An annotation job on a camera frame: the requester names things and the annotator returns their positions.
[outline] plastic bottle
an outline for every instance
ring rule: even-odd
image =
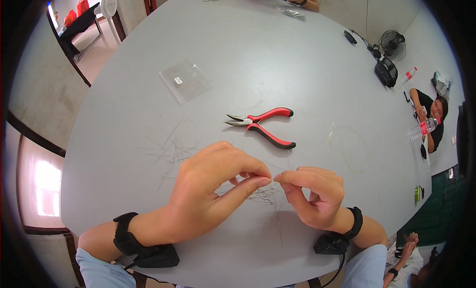
[[[407,81],[409,81],[415,75],[416,72],[417,72],[416,67],[413,67],[412,69],[408,70],[407,73],[405,73],[405,75],[402,77],[400,82],[401,83],[406,83]]]
[[[440,118],[429,118],[424,122],[421,122],[419,125],[414,126],[410,129],[410,140],[413,141],[417,138],[421,138],[423,135],[430,133],[435,130],[441,124]]]

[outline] gray table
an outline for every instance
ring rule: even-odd
[[[283,5],[170,0],[134,29],[94,81],[71,133],[61,190],[71,231],[165,205],[174,182],[163,176],[175,177],[185,157],[219,140],[265,161],[274,175],[304,165],[334,170],[344,177],[343,206],[359,206],[389,235],[418,211],[414,189],[422,185],[428,198],[431,171],[421,142],[409,140],[416,122],[403,88],[380,83],[375,60],[359,38],[356,46],[346,40],[344,27],[298,7],[305,22],[287,17],[275,10]],[[211,88],[179,105],[158,73],[184,59]],[[262,124],[296,142],[290,151],[224,124],[226,113],[274,107],[294,110]],[[246,201],[216,230],[176,244],[177,267],[137,270],[198,288],[276,287],[335,270],[340,257],[313,253],[322,232],[283,197],[278,185],[272,203]]]

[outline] red plastic bag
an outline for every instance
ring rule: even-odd
[[[78,4],[76,4],[76,9],[78,10],[78,16],[81,16],[83,12],[89,9],[88,0],[79,0]]]
[[[64,25],[68,28],[76,20],[76,12],[70,10],[68,15],[64,18]]]

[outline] tiled floor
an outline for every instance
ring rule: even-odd
[[[111,54],[118,47],[108,21],[104,19],[99,22],[99,25],[101,26],[103,37],[99,38],[77,63],[78,68],[91,84],[96,79],[96,76],[98,76],[104,63],[106,63]],[[98,28],[93,24],[85,32],[78,34],[72,43],[81,52],[98,35]]]

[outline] plastic bag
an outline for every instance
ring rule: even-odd
[[[306,17],[302,13],[291,10],[288,7],[276,7],[276,10],[284,15],[294,17],[295,19],[301,20],[303,22],[306,21]]]
[[[158,73],[175,99],[180,104],[192,100],[209,89],[197,65],[182,61]]]
[[[78,16],[81,16],[86,10],[89,9],[88,0],[79,0],[78,4],[76,4],[76,9],[78,11]]]
[[[431,84],[437,91],[438,95],[443,96],[447,101],[449,101],[449,87],[453,80],[450,77],[447,77],[441,74],[439,71],[433,73],[433,78],[431,79]]]
[[[76,20],[76,12],[70,10],[68,15],[64,18],[64,25],[68,28]]]

